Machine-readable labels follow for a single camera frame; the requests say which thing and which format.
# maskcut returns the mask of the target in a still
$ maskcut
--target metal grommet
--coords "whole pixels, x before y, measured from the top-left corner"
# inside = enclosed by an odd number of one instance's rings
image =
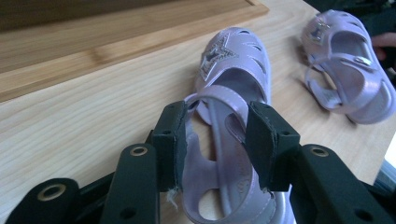
[[[53,184],[45,187],[37,194],[37,199],[42,202],[47,202],[58,198],[66,191],[66,185]]]
[[[131,155],[132,156],[143,156],[145,155],[149,150],[146,147],[134,147],[131,149]]]
[[[328,157],[329,156],[329,152],[327,152],[325,149],[319,148],[319,147],[312,147],[311,153],[314,154],[315,156],[319,156],[319,157]]]

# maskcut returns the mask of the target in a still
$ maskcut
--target lavender jelly sandal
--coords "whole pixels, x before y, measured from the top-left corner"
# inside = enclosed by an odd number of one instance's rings
[[[265,48],[247,29],[218,33],[203,53],[196,93],[185,101],[212,127],[216,161],[201,154],[198,135],[187,121],[187,156],[183,206],[194,223],[291,223],[288,193],[263,192],[243,142],[248,102],[270,103],[271,70]],[[219,189],[224,217],[208,220],[199,213],[202,196]]]
[[[302,40],[310,62],[305,84],[324,108],[361,124],[394,113],[396,92],[356,17],[335,10],[318,14],[304,28]],[[309,76],[312,67],[327,73],[335,90],[322,88]]]

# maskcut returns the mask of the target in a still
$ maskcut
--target black object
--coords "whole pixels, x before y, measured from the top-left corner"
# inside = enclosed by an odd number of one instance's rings
[[[182,188],[186,114],[183,102],[167,106],[146,144],[125,148],[114,174],[83,189],[71,179],[37,185],[7,224],[160,223],[159,192]],[[262,189],[285,191],[292,184],[297,223],[395,222],[396,193],[362,184],[329,148],[301,147],[299,140],[271,106],[249,105],[247,154]]]

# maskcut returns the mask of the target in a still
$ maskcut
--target light wood surface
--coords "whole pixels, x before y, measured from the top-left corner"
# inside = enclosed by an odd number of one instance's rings
[[[333,149],[357,178],[372,183],[395,134],[396,116],[363,126],[321,109],[302,83],[306,65],[300,52],[301,31],[317,12],[300,0],[262,1],[268,14],[236,25],[251,29],[267,48],[273,107],[301,135],[302,145]],[[163,107],[192,92],[201,52],[214,34],[0,103],[0,221],[47,179],[70,177],[85,186],[113,172],[120,152],[145,140]],[[198,132],[208,142],[206,127]],[[207,147],[204,153],[210,157]],[[219,212],[215,195],[202,203],[205,217]],[[162,223],[190,223],[180,194],[178,210],[164,194],[161,200]]]
[[[183,0],[0,33],[0,102],[267,11],[251,0]]]

